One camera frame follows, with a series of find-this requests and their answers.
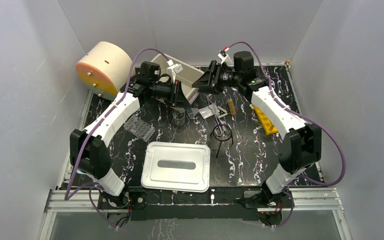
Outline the clear glass beaker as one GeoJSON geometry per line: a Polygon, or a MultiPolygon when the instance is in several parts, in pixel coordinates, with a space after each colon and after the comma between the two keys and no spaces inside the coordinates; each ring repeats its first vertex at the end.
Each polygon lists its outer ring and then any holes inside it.
{"type": "Polygon", "coordinates": [[[185,130],[186,112],[175,110],[173,112],[173,125],[177,133],[185,130]]]}

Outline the black wire tripod stand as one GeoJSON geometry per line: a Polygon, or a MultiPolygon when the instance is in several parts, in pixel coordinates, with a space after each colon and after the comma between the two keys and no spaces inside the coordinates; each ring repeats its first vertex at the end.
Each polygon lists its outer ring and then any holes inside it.
{"type": "Polygon", "coordinates": [[[210,133],[210,136],[218,141],[218,147],[216,151],[216,158],[218,158],[221,150],[221,146],[224,142],[231,142],[234,144],[232,128],[227,124],[217,124],[210,133]]]}

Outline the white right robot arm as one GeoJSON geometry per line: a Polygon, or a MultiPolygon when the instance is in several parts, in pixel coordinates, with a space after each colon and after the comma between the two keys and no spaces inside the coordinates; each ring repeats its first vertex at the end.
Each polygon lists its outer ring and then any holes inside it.
{"type": "Polygon", "coordinates": [[[282,146],[276,169],[262,184],[261,199],[266,206],[275,207],[289,183],[321,159],[321,128],[290,113],[287,106],[281,106],[281,99],[271,93],[266,81],[258,76],[249,51],[236,52],[232,67],[211,61],[192,86],[206,94],[219,94],[226,87],[237,88],[277,128],[282,146]]]}

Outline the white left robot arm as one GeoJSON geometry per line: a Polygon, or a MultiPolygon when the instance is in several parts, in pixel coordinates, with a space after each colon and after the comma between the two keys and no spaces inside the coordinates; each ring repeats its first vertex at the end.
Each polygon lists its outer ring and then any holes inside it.
{"type": "Polygon", "coordinates": [[[80,170],[88,175],[93,186],[110,195],[110,202],[117,208],[129,203],[129,194],[123,191],[124,182],[112,169],[108,144],[127,119],[150,99],[162,100],[169,107],[189,108],[182,83],[176,78],[184,68],[180,63],[168,62],[165,73],[160,65],[144,61],[138,73],[128,78],[122,92],[108,108],[83,130],[75,129],[70,134],[70,163],[73,172],[80,170]]]}

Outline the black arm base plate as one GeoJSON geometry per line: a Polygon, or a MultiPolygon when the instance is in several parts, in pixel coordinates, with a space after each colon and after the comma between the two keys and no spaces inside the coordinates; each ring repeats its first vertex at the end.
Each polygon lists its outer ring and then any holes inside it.
{"type": "Polygon", "coordinates": [[[274,196],[254,187],[213,187],[205,192],[129,187],[120,196],[101,193],[98,208],[131,213],[132,221],[157,219],[241,219],[278,224],[292,206],[285,193],[274,196]]]}

